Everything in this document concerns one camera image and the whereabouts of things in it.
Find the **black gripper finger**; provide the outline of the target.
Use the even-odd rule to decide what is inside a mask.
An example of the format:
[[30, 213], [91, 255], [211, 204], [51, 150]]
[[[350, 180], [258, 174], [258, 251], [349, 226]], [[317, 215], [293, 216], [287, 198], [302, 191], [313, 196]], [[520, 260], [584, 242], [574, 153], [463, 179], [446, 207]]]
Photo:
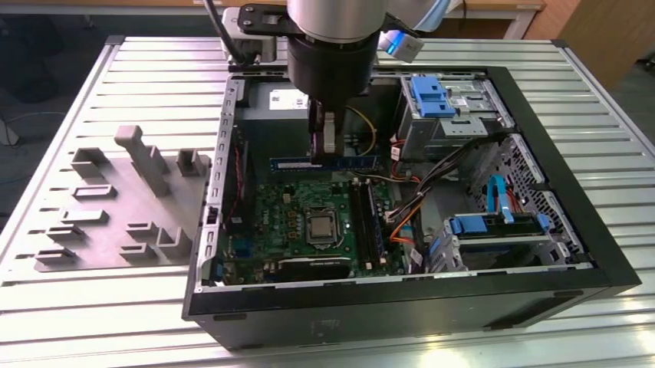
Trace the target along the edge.
[[341, 157], [341, 110], [309, 100], [310, 159], [329, 164]]

